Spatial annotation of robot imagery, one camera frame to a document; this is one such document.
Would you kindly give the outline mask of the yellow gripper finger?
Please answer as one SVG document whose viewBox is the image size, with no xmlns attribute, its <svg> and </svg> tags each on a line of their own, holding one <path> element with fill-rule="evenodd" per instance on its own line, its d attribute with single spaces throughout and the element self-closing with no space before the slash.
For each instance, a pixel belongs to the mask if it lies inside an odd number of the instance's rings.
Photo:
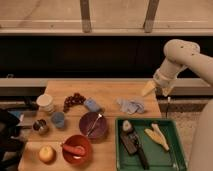
<svg viewBox="0 0 213 171">
<path fill-rule="evenodd" d="M 148 95 L 150 92 L 152 92 L 156 88 L 156 84 L 154 81 L 148 81 L 144 88 L 142 89 L 141 94 L 143 96 Z"/>
<path fill-rule="evenodd" d="M 172 90 L 173 90 L 173 87 L 162 88 L 162 95 L 164 97 L 167 97 L 169 96 Z"/>
</svg>

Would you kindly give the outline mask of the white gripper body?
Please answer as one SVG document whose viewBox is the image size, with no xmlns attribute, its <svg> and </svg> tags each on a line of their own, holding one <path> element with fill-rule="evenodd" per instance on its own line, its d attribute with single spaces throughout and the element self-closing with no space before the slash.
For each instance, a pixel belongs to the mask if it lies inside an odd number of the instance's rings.
<svg viewBox="0 0 213 171">
<path fill-rule="evenodd" d="M 153 80 L 158 87 L 171 88 L 176 78 L 167 77 L 159 69 L 157 69 L 153 75 Z"/>
</svg>

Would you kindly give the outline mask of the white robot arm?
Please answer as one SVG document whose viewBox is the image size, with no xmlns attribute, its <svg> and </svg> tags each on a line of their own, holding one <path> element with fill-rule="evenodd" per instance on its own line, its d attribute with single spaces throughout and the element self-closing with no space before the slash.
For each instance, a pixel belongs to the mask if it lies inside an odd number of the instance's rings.
<svg viewBox="0 0 213 171">
<path fill-rule="evenodd" d="M 185 68 L 213 87 L 213 57 L 201 54 L 197 43 L 172 39 L 164 45 L 163 52 L 165 59 L 153 79 L 142 88 L 143 96 L 155 88 L 161 88 L 167 96 L 178 74 Z M 213 99 L 206 104 L 199 117 L 187 171 L 213 171 Z"/>
</svg>

